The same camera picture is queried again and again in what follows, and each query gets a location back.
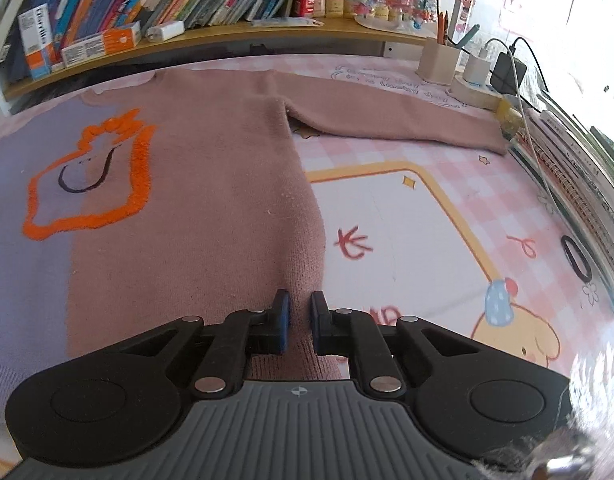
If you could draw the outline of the purple and pink sweater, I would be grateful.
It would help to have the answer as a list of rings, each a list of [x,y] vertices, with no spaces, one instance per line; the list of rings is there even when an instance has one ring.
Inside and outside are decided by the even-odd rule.
[[[86,91],[0,139],[0,422],[34,373],[188,314],[291,296],[260,379],[334,379],[311,350],[324,227],[291,122],[503,153],[496,120],[353,82],[170,68]]]

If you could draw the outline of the pink checkered table mat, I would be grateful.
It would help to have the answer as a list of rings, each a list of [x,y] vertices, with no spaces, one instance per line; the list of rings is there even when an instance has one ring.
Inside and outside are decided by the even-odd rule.
[[[272,55],[173,68],[341,80],[496,120],[420,79],[412,63],[389,58]],[[25,110],[0,122],[0,139],[82,92],[137,86],[160,71]],[[335,136],[301,122],[290,128],[323,222],[318,289],[331,308],[362,310],[385,325],[420,316],[561,374],[576,356],[596,356],[614,344],[606,286],[575,275],[561,244],[569,227],[506,142],[497,154],[435,141]],[[3,419],[0,476],[18,460]]]

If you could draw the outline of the white power strip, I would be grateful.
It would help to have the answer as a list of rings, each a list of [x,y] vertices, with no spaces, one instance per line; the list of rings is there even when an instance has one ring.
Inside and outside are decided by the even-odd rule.
[[[446,93],[460,103],[494,112],[501,94],[488,84],[490,61],[482,55],[470,54],[461,72],[453,76]]]

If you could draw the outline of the beige pen holder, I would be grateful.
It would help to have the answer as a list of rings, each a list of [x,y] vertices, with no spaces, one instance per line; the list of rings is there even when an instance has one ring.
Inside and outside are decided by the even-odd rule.
[[[436,35],[423,46],[417,74],[431,84],[449,86],[455,77],[460,51],[446,44],[447,26],[447,14],[439,14]]]

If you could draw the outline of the stack of books right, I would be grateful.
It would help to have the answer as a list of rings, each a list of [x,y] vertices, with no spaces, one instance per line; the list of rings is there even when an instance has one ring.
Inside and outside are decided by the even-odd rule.
[[[509,100],[521,116],[511,153],[569,226],[563,250],[575,274],[586,283],[598,276],[614,310],[614,148],[551,96],[540,99],[542,110]]]

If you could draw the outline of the black power adapter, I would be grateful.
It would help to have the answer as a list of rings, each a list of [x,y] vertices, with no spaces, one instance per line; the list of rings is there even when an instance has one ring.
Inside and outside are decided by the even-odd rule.
[[[527,69],[526,65],[515,56],[500,52],[490,73],[490,85],[500,94],[515,96]]]

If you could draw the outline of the white charger block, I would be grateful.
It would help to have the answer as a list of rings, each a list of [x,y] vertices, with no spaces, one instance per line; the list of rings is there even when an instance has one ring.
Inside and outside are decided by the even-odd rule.
[[[184,33],[185,22],[176,20],[150,27],[146,31],[146,38],[150,42],[165,42]]]

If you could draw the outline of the orange white medicine box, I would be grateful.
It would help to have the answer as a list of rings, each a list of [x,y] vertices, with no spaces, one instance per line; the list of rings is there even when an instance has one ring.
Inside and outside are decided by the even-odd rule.
[[[62,50],[65,68],[77,66],[97,58],[132,50],[141,41],[139,22],[122,25],[77,40]]]

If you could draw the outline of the tall white orange box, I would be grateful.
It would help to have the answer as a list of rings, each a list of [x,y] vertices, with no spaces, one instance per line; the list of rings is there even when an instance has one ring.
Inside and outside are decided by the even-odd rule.
[[[34,6],[18,16],[18,27],[25,60],[32,80],[52,73],[55,60],[49,8],[46,3]]]

